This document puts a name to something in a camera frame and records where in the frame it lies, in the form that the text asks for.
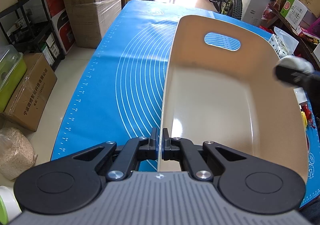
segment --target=green plastic container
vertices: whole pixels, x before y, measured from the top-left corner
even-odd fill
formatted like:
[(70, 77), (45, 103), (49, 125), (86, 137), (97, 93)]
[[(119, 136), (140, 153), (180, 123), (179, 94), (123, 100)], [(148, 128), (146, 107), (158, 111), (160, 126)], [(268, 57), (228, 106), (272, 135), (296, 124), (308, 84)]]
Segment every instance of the green plastic container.
[(4, 111), (26, 71), (22, 53), (12, 45), (0, 47), (0, 112)]

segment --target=clear plastic lid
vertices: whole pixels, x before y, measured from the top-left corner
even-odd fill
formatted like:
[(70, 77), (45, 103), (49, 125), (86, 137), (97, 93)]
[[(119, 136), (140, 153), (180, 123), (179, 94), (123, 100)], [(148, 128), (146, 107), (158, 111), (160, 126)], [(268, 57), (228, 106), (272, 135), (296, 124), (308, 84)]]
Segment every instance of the clear plastic lid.
[(20, 54), (12, 45), (0, 47), (0, 85), (19, 59)]

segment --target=tile floor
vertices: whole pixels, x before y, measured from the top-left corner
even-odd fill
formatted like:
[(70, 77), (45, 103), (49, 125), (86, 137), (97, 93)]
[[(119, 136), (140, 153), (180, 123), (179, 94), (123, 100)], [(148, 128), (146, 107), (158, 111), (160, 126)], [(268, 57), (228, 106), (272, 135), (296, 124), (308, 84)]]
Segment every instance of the tile floor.
[[(185, 7), (214, 10), (213, 5), (208, 0), (157, 1), (174, 3)], [(52, 90), (47, 105), (44, 108), (44, 112), (36, 132), (23, 129), (9, 121), (4, 122), (4, 126), (18, 127), (29, 139), (38, 154), (36, 164), (42, 164), (50, 160), (55, 139), (69, 101), (94, 51), (94, 49), (73, 46), (66, 58), (61, 61), (55, 71), (58, 80)], [(0, 174), (0, 185), (13, 186), (13, 181), (7, 180)]]

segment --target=gray ribbed panel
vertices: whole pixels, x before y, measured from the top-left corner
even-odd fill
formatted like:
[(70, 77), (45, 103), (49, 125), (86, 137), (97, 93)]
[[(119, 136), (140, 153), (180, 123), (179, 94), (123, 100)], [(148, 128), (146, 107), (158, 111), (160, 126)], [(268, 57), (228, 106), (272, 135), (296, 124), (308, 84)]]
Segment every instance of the gray ribbed panel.
[(24, 212), (12, 225), (301, 225), (296, 211), (265, 216), (246, 213), (227, 203), (207, 182), (187, 172), (133, 172), (111, 182), (87, 207), (64, 215)]

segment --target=beige bin on cart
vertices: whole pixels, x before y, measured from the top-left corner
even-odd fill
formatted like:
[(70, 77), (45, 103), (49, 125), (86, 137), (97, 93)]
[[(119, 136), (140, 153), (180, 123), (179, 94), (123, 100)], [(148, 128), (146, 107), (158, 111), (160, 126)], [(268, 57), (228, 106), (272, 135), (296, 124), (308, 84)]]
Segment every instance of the beige bin on cart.
[[(241, 47), (208, 45), (209, 32), (235, 38)], [(306, 182), (306, 134), (293, 89), (273, 75), (278, 60), (271, 45), (253, 32), (212, 18), (182, 17), (169, 57), (161, 132), (166, 127), (170, 137), (194, 144), (215, 141), (288, 167)], [(158, 170), (180, 167), (161, 160)]]

